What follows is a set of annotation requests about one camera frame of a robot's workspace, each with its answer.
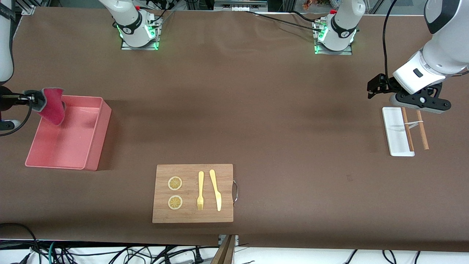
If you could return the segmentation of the wooden cutting board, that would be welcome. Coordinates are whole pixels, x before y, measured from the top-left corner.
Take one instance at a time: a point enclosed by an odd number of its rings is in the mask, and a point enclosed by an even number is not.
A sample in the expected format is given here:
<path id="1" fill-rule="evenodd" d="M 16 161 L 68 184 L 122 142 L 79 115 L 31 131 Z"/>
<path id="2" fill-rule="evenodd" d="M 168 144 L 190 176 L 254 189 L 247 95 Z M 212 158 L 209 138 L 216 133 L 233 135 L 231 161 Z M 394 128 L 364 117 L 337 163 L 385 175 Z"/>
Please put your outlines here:
<path id="1" fill-rule="evenodd" d="M 222 196 L 221 211 L 217 211 L 216 199 L 209 171 L 216 173 L 218 191 Z M 197 209 L 198 172 L 204 172 L 204 209 Z M 183 184 L 179 190 L 170 190 L 168 180 L 178 176 Z M 231 223 L 233 222 L 233 165 L 232 164 L 159 164 L 156 170 L 154 224 L 179 223 Z M 169 198 L 179 195 L 183 199 L 180 209 L 167 205 Z"/>

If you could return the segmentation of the silver power strip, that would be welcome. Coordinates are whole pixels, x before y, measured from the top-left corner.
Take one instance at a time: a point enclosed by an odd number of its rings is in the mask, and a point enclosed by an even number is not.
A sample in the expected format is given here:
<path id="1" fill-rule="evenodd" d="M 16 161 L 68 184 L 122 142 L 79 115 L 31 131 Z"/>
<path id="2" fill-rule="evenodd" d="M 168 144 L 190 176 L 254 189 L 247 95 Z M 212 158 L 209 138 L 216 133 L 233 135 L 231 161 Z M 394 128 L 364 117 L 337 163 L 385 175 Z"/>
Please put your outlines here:
<path id="1" fill-rule="evenodd" d="M 214 11 L 268 12 L 267 0 L 214 0 Z"/>

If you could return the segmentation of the wooden beam under table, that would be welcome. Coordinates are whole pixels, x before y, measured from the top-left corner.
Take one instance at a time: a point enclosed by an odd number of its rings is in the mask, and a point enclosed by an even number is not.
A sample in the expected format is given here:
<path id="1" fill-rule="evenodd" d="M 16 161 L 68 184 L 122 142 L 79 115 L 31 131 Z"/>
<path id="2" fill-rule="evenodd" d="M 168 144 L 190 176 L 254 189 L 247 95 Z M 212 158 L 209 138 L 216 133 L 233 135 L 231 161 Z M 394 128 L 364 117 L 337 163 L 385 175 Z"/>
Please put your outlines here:
<path id="1" fill-rule="evenodd" d="M 233 255 L 235 253 L 235 239 L 233 236 L 232 234 L 227 235 L 210 264 L 233 264 Z"/>

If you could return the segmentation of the white rack base tray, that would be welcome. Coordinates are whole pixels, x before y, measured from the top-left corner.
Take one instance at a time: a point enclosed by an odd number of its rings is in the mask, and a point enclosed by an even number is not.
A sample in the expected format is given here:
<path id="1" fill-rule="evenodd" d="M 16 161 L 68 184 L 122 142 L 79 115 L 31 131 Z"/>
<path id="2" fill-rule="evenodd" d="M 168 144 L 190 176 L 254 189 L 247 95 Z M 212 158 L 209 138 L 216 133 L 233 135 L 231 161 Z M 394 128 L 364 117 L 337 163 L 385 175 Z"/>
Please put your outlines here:
<path id="1" fill-rule="evenodd" d="M 382 116 L 385 124 L 389 154 L 392 157 L 414 157 L 415 152 L 409 148 L 401 108 L 383 107 Z"/>

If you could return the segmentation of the yellow plastic fork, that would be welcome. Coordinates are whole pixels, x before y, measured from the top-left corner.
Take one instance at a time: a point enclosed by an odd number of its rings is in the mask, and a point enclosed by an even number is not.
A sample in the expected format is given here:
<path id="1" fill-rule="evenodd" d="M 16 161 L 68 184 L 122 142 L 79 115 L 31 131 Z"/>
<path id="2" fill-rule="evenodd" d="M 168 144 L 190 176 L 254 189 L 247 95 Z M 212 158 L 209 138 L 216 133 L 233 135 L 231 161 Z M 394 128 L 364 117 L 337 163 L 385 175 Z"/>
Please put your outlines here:
<path id="1" fill-rule="evenodd" d="M 197 197 L 197 209 L 203 210 L 204 209 L 204 197 L 203 197 L 203 190 L 204 190 L 204 172 L 198 172 L 198 197 Z"/>

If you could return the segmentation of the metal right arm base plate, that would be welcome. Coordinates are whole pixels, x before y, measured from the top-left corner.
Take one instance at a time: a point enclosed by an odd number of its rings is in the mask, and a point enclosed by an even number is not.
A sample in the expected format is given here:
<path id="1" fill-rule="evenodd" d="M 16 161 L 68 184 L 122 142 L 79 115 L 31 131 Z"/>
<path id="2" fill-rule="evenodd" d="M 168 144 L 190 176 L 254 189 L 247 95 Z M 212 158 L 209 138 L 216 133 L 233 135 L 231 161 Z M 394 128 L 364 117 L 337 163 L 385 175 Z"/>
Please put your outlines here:
<path id="1" fill-rule="evenodd" d="M 158 50 L 162 30 L 162 18 L 145 10 L 139 10 L 141 16 L 134 29 L 118 25 L 122 38 L 122 50 Z"/>

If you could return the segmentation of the aluminium frame profile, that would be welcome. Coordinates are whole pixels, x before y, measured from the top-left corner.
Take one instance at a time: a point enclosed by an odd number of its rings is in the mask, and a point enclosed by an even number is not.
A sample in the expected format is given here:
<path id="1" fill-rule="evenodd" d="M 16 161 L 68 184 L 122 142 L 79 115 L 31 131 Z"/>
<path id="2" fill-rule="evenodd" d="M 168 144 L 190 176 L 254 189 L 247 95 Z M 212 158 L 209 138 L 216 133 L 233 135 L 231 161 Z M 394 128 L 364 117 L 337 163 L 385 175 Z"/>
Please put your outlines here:
<path id="1" fill-rule="evenodd" d="M 51 0 L 16 0 L 16 6 L 20 8 L 22 15 L 33 15 L 37 7 L 48 7 Z"/>

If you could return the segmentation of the pink plastic bin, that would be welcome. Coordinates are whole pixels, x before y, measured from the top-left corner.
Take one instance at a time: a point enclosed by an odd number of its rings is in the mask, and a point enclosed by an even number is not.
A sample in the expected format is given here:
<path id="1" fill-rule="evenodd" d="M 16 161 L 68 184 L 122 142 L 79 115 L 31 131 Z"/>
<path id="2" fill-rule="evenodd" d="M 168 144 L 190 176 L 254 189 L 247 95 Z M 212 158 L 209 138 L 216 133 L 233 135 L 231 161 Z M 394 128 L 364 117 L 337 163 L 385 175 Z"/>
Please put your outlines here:
<path id="1" fill-rule="evenodd" d="M 40 120 L 25 166 L 96 171 L 112 109 L 101 97 L 64 95 L 62 100 L 64 121 L 56 126 Z"/>

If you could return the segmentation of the pink cloth with grey backing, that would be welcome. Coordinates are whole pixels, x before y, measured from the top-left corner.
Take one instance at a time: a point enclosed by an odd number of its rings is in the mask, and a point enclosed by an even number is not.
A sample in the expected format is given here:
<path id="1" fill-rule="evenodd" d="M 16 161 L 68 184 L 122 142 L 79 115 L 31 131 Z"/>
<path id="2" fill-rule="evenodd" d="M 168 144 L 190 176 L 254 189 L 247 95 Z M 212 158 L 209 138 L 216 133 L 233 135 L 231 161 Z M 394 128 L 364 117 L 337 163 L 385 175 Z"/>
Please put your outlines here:
<path id="1" fill-rule="evenodd" d="M 61 125 L 65 119 L 66 109 L 62 95 L 63 89 L 58 87 L 43 88 L 35 92 L 34 97 L 37 104 L 33 106 L 33 110 L 53 125 Z"/>

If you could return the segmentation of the yellow plastic knife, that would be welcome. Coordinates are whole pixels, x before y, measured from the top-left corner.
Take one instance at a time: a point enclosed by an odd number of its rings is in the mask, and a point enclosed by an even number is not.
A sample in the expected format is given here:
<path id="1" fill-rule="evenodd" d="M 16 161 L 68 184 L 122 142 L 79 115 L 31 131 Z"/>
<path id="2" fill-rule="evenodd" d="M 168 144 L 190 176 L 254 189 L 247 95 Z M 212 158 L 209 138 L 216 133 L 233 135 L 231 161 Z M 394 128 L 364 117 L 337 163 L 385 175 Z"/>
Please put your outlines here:
<path id="1" fill-rule="evenodd" d="M 219 212 L 219 211 L 221 211 L 221 208 L 222 208 L 222 196 L 221 196 L 220 191 L 218 191 L 218 185 L 217 185 L 215 170 L 210 169 L 209 174 L 210 174 L 210 179 L 211 179 L 214 194 L 215 194 L 217 211 Z"/>

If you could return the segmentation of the wooden chopsticks pair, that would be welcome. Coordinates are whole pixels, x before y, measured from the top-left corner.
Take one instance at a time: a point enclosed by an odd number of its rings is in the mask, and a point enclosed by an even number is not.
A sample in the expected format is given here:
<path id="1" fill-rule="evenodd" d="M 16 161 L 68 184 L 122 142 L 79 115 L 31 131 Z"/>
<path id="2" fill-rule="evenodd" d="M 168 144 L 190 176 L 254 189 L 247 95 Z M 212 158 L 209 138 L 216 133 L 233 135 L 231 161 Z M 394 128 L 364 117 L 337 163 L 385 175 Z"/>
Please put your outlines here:
<path id="1" fill-rule="evenodd" d="M 423 122 L 421 111 L 416 110 L 416 115 L 417 115 L 417 125 L 420 131 L 423 148 L 424 150 L 429 150 L 428 139 L 427 139 L 426 131 L 424 128 L 424 122 Z"/>
<path id="2" fill-rule="evenodd" d="M 411 137 L 411 133 L 410 133 L 410 127 L 409 127 L 409 122 L 408 122 L 408 118 L 407 118 L 406 108 L 401 107 L 401 112 L 402 112 L 402 117 L 403 117 L 403 122 L 404 122 L 404 130 L 406 132 L 406 137 L 407 137 L 409 150 L 413 152 L 414 151 L 414 145 L 413 145 L 413 141 L 412 141 L 412 137 Z"/>

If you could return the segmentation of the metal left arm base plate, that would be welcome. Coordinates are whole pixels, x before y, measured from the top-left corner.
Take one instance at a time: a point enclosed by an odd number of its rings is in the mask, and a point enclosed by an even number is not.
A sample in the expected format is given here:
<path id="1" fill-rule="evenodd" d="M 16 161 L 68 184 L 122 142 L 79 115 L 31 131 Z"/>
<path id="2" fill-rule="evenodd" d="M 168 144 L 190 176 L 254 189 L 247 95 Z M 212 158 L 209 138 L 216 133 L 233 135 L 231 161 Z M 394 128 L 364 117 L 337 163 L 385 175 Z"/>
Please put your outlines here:
<path id="1" fill-rule="evenodd" d="M 316 55 L 352 55 L 351 43 L 354 40 L 356 30 L 353 32 L 336 32 L 329 27 L 326 21 L 315 20 L 311 23 L 314 29 L 319 31 L 313 32 L 314 36 L 314 52 Z"/>

